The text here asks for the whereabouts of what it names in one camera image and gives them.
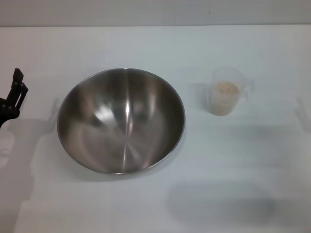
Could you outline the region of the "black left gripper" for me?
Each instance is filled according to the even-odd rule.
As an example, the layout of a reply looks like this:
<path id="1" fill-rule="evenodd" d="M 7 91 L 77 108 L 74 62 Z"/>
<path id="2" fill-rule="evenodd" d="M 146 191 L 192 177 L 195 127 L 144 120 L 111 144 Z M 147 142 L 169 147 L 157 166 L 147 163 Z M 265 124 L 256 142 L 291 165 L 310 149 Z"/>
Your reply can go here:
<path id="1" fill-rule="evenodd" d="M 6 121 L 19 117 L 20 108 L 28 92 L 28 87 L 23 82 L 23 73 L 15 68 L 11 90 L 7 99 L 0 99 L 0 126 Z"/>

